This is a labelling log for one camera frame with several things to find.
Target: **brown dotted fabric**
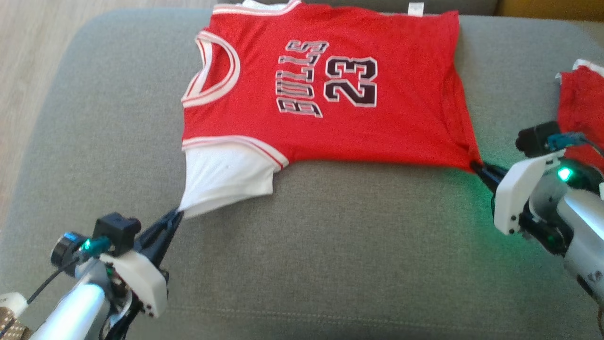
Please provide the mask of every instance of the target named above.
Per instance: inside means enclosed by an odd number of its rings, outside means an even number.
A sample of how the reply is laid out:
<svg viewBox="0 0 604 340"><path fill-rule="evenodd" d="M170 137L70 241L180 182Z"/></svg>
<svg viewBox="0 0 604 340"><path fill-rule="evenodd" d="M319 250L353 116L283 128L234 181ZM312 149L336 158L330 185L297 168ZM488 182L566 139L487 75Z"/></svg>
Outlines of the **brown dotted fabric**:
<svg viewBox="0 0 604 340"><path fill-rule="evenodd" d="M0 307L0 332L13 319L13 316L14 314L10 309ZM17 320L0 340L27 340L32 334L33 332L29 328Z"/></svg>

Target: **gray cushion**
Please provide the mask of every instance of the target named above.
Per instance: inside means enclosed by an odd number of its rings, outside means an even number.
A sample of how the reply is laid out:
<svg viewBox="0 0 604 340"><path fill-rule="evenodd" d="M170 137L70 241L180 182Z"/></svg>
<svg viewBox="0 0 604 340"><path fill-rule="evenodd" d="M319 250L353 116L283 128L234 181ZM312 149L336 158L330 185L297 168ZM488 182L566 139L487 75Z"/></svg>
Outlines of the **gray cushion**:
<svg viewBox="0 0 604 340"><path fill-rule="evenodd" d="M113 211L149 225L184 189L180 97L205 10L123 10L65 53L0 240L0 292L34 291L65 231ZM594 28L604 31L601 25ZM461 17L456 65L486 160L554 118L554 75L602 49L568 22ZM596 304L561 259L492 225L490 195L452 169L301 162L275 194L184 222L169 310L129 339L593 339ZM26 312L37 325L73 280Z"/></svg>
<svg viewBox="0 0 604 340"><path fill-rule="evenodd" d="M218 0L221 3L236 4L243 0ZM283 4L288 0L256 0L264 4ZM387 13L407 13L409 2L421 0L303 0L308 4L330 4L332 6L357 6ZM458 10L467 15L493 15L497 0L425 0L424 13L444 13Z"/></svg>

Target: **red fabric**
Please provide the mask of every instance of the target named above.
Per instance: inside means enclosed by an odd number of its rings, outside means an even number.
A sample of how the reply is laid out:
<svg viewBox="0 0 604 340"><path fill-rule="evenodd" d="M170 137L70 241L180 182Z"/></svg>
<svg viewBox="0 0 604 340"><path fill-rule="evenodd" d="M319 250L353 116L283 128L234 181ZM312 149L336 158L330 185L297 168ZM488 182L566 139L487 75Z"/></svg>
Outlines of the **red fabric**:
<svg viewBox="0 0 604 340"><path fill-rule="evenodd" d="M585 66L561 75L560 130L583 132L588 139L604 148L604 77ZM604 171L604 158L591 146L568 148L565 155Z"/></svg>
<svg viewBox="0 0 604 340"><path fill-rule="evenodd" d="M205 31L233 46L241 72L228 94L204 105L185 107L184 140L250 136L279 150L290 163L324 159L470 171L471 160L481 162L463 86L453 64L457 12L416 18L301 3L279 16L214 14ZM305 57L306 53L286 50L292 40L329 43L313 66L313 81L307 82L312 84L312 99L275 92L275 81L281 80L275 78L278 70L301 73L301 65L278 63L280 56ZM377 75L371 81L359 81L367 70L363 67L336 77L349 81L357 91L360 84L373 83L377 91L374 107L354 106L342 89L336 90L339 102L327 100L325 84L333 79L326 66L332 56L376 61ZM213 44L213 61L203 90L219 83L230 65L225 50ZM278 97L313 102L322 117L280 112Z"/></svg>

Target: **wooden floor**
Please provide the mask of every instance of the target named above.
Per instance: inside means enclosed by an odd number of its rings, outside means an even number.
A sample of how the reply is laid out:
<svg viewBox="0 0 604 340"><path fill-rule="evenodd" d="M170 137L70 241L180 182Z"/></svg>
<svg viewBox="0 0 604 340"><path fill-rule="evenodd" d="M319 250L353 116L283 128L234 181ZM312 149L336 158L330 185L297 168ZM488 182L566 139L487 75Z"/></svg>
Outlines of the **wooden floor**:
<svg viewBox="0 0 604 340"><path fill-rule="evenodd" d="M76 31L128 7L211 8L216 0L0 0L0 235L25 147Z"/></svg>

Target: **gray sofa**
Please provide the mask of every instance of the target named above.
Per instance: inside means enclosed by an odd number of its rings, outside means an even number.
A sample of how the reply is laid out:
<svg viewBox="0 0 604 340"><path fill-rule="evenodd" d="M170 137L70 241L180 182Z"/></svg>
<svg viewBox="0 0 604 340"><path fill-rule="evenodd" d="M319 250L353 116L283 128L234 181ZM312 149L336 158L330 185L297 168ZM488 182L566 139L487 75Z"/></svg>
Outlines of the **gray sofa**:
<svg viewBox="0 0 604 340"><path fill-rule="evenodd" d="M427 11L454 7L438 3ZM495 5L471 3L481 13ZM200 67L193 38L210 14L115 11L74 38L2 232L0 292L35 290L68 230L90 234L113 211L148 226L178 204L180 98ZM555 74L580 57L604 65L604 25L460 21L455 64L481 153L509 166L522 159L518 130L555 117ZM472 174L301 162L274 188L182 223L163 265L169 309L139 316L129 339L599 337L596 304L559 258L493 227L490 193ZM40 324L73 283L57 279L24 321Z"/></svg>

